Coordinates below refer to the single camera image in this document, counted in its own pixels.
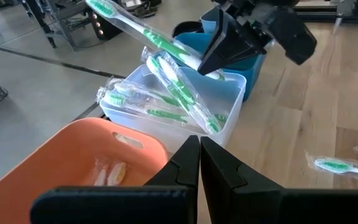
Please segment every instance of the orange plastic bin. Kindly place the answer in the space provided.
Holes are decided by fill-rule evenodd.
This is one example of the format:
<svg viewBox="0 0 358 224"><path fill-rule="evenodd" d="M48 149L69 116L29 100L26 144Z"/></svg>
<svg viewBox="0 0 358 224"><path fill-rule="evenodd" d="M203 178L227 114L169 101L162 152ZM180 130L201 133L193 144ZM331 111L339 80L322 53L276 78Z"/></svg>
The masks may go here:
<svg viewBox="0 0 358 224"><path fill-rule="evenodd" d="M118 139L135 139L142 148ZM127 164L121 185L144 185L167 162L167 152L155 138L99 118L75 121L0 180L0 223L30 223L34 199L58 186L93 185L95 161Z"/></svg>

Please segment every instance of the toothbrush on floor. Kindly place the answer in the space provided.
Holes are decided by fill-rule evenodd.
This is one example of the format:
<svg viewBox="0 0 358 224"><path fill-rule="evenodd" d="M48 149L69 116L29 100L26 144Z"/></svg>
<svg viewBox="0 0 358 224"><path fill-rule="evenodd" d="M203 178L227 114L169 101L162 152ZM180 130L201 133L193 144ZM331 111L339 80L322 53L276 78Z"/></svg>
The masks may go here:
<svg viewBox="0 0 358 224"><path fill-rule="evenodd" d="M132 28L140 32L143 36L148 38L158 48L166 50L168 53L174 55L177 59L181 60L183 63L185 63L192 69L197 71L198 67L201 65L202 61L187 52L183 47L175 45L164 36L153 32L152 30L144 27L143 25L140 25L139 23L132 21L129 18L118 13L117 4L114 4L113 2L109 2L107 0L86 0L86 3L98 14L104 17L107 17L109 19L115 18L119 19L122 22L125 22L127 25L131 26ZM217 71L211 72L206 76L216 80L225 80L224 76Z"/></svg>
<svg viewBox="0 0 358 224"><path fill-rule="evenodd" d="M354 167L352 164L337 159L316 159L314 164L317 167L336 174L344 174L346 172L358 173L358 168Z"/></svg>
<svg viewBox="0 0 358 224"><path fill-rule="evenodd" d="M189 116L175 114L157 108L153 109L151 106L150 108L146 108L146 106L137 106L135 105L135 103L131 103L131 99L128 99L125 96L120 95L118 93L108 93L106 97L107 98L105 99L105 101L107 103L119 108L133 110L156 118L165 118L165 119L170 119L172 121L179 121L184 124L197 126Z"/></svg>
<svg viewBox="0 0 358 224"><path fill-rule="evenodd" d="M129 83L129 82L117 83L115 85L115 89L117 90L118 93L128 97L135 97L136 94L143 94L155 98L157 100L160 100L169 106L173 106L175 108L181 108L180 103L176 99L164 95L163 93L160 93L158 91L153 91L144 88L141 85L136 85L136 83ZM227 121L227 116L224 114L214 114L214 116L218 121L222 123L225 123Z"/></svg>

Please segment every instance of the toothbrush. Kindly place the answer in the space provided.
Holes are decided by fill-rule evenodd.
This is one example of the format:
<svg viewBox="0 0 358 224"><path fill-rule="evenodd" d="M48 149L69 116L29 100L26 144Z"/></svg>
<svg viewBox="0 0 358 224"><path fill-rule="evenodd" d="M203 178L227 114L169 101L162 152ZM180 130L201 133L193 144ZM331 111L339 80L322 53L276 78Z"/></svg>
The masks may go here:
<svg viewBox="0 0 358 224"><path fill-rule="evenodd" d="M346 172L358 173L358 168L354 167L352 164L337 159L316 159L314 164L317 167L336 174L344 174Z"/></svg>
<svg viewBox="0 0 358 224"><path fill-rule="evenodd" d="M118 13L118 5L113 4L107 0L86 0L86 3L98 14L104 17L109 19L115 18L125 22L127 25L131 26L136 31L140 32L143 36L148 38L158 48L166 50L192 69L197 71L198 67L201 65L202 61L187 52L183 47L179 47L177 44L175 45L164 36L153 32L152 30L140 25L138 22L132 21L131 19ZM225 80L225 77L217 71L211 72L206 76L216 80Z"/></svg>
<svg viewBox="0 0 358 224"><path fill-rule="evenodd" d="M188 116L175 114L159 109L147 109L140 106L136 106L132 103L129 103L130 100L128 100L125 96L122 96L117 93L109 93L106 96L108 97L106 99L106 102L116 107L130 109L156 118L165 118L173 121L179 121L181 123L189 124L192 126L197 126L196 124L194 124L194 122L192 122L192 119L190 119L190 117Z"/></svg>
<svg viewBox="0 0 358 224"><path fill-rule="evenodd" d="M143 94L163 101L170 106L181 108L180 103L176 99L166 96L163 93L143 88L142 86L136 85L135 83L117 83L115 85L115 89L118 93L126 95L128 97L135 97L136 94ZM227 121L227 116L224 114L214 114L214 116L218 121L222 123L225 123Z"/></svg>
<svg viewBox="0 0 358 224"><path fill-rule="evenodd" d="M196 104L194 96L185 84L179 79L176 71L161 56L149 55L146 60L149 70L158 77L167 90L182 105L183 109L191 115L195 122L209 134L220 132L221 127L214 116L204 113L206 108Z"/></svg>

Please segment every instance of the concrete floor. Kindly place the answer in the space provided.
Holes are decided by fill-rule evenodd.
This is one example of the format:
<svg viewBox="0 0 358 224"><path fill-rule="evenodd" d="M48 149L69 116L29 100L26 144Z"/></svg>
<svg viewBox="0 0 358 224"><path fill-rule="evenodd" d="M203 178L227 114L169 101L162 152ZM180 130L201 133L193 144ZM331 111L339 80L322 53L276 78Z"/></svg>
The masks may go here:
<svg viewBox="0 0 358 224"><path fill-rule="evenodd" d="M150 25L164 31L182 21L197 20L212 8L209 1L164 1ZM120 34L112 40L74 52L64 39L55 38L51 48L34 19L22 6L0 11L0 85L9 96L0 103L0 178L39 145L93 103L106 77L25 57L35 55L94 70L128 76L141 64L143 45ZM74 34L76 44L93 45L99 40L90 25ZM100 109L92 115L100 114Z"/></svg>

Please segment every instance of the blue bin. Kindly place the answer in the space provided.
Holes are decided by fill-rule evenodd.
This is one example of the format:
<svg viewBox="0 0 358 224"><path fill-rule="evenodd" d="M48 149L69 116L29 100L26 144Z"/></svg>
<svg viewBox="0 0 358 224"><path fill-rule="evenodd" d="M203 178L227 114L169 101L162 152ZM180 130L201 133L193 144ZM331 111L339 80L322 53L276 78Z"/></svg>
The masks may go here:
<svg viewBox="0 0 358 224"><path fill-rule="evenodd" d="M211 40L211 34L200 33L182 33L175 37L176 40L192 47L193 49L203 53L205 52L209 41ZM248 99L255 83L259 77L260 68L265 60L265 55L259 55L239 62L228 65L223 68L224 72L236 73L244 76L247 80L246 92L244 93L244 99ZM184 63L177 61L181 66L186 66Z"/></svg>
<svg viewBox="0 0 358 224"><path fill-rule="evenodd" d="M201 16L201 23L203 25L204 33L212 34L216 27L216 17L218 16L218 9L214 7L206 14Z"/></svg>

